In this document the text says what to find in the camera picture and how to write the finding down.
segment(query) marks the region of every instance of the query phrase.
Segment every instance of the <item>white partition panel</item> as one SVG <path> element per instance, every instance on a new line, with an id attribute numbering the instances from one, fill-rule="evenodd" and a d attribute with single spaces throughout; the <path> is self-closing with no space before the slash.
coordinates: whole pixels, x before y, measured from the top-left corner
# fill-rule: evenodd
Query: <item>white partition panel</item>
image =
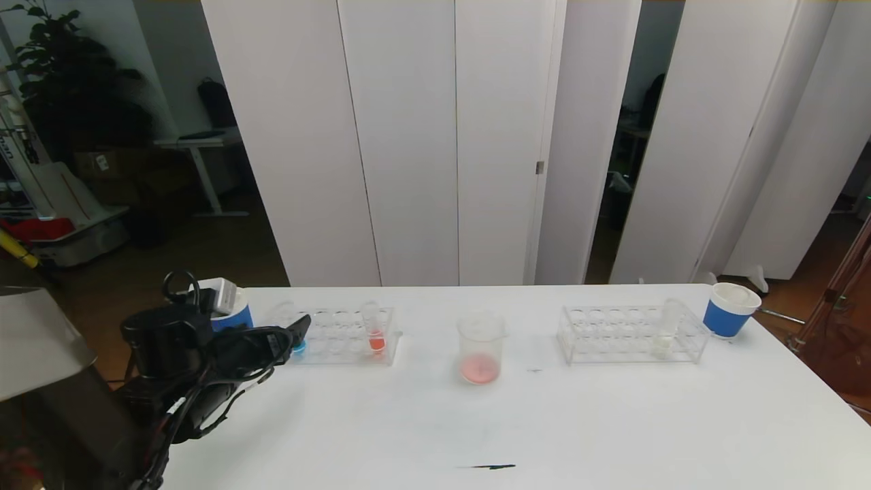
<path id="1" fill-rule="evenodd" d="M 689 282 L 796 0 L 687 2 L 611 282 Z"/>
<path id="2" fill-rule="evenodd" d="M 459 283 L 452 0 L 339 0 L 384 286 Z"/>
<path id="3" fill-rule="evenodd" d="M 536 284 L 584 281 L 640 8 L 595 0 L 566 9 Z"/>
<path id="4" fill-rule="evenodd" d="M 725 271 L 807 87 L 837 2 L 800 2 L 732 187 L 699 261 L 695 282 Z"/>
<path id="5" fill-rule="evenodd" d="M 871 3 L 838 2 L 783 146 L 726 274 L 789 279 L 871 134 Z"/>
<path id="6" fill-rule="evenodd" d="M 290 283 L 379 285 L 335 1 L 203 8 Z"/>
<path id="7" fill-rule="evenodd" d="M 565 4 L 558 3 L 456 2 L 461 285 L 530 279 L 527 258 L 541 212 L 536 162 L 550 150 L 550 76 L 559 65 L 551 55 L 562 43 L 555 32 L 562 32 L 556 27 Z"/>

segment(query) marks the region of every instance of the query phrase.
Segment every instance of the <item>green leaves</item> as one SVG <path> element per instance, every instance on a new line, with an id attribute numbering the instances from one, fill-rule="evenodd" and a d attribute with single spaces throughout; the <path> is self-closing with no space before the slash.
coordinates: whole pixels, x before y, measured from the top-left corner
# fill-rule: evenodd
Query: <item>green leaves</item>
<path id="1" fill-rule="evenodd" d="M 129 100 L 128 83 L 142 75 L 119 68 L 105 46 L 77 34 L 81 12 L 53 17 L 31 0 L 9 10 L 38 17 L 7 68 L 30 75 L 20 87 L 24 107 L 55 160 L 68 160 L 76 147 L 151 141 L 151 114 Z"/>

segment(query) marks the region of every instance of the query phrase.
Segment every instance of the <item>black mark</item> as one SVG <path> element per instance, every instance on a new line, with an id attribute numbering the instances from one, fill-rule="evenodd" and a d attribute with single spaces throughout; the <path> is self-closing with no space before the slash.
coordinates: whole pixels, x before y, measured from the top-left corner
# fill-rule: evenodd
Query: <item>black mark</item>
<path id="1" fill-rule="evenodd" d="M 468 466 L 469 468 L 487 468 L 489 470 L 501 470 L 504 468 L 513 468 L 517 465 L 480 465 L 480 466 Z"/>

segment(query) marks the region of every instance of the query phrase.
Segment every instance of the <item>test tube rack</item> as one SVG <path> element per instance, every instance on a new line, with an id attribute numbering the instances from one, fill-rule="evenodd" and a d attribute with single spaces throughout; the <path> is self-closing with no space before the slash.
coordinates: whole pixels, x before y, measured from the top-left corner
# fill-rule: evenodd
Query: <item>test tube rack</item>
<path id="1" fill-rule="evenodd" d="M 380 335 L 366 332 L 359 308 L 312 308 L 295 314 L 303 315 L 311 315 L 312 323 L 305 349 L 294 350 L 290 364 L 393 364 L 402 333 L 394 324 L 392 308 L 378 310 Z"/>
<path id="2" fill-rule="evenodd" d="M 664 306 L 563 307 L 557 340 L 571 364 L 698 363 L 711 332 L 679 305 L 678 325 L 660 326 Z"/>

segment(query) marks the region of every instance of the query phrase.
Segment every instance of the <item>red object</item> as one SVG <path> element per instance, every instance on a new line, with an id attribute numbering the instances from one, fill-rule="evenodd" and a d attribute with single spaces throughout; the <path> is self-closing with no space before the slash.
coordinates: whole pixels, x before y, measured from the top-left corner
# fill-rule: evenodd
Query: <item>red object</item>
<path id="1" fill-rule="evenodd" d="M 384 336 L 381 334 L 380 330 L 376 330 L 369 334 L 369 347 L 375 352 L 381 352 L 384 350 Z"/>
<path id="2" fill-rule="evenodd" d="M 473 385 L 486 385 L 499 378 L 499 363 L 487 354 L 472 354 L 460 362 L 460 374 Z"/>
<path id="3" fill-rule="evenodd" d="M 21 221 L 18 224 L 5 225 L 6 229 L 18 240 L 30 243 L 33 240 L 55 240 L 61 236 L 76 231 L 69 218 L 42 221 L 37 218 Z"/>

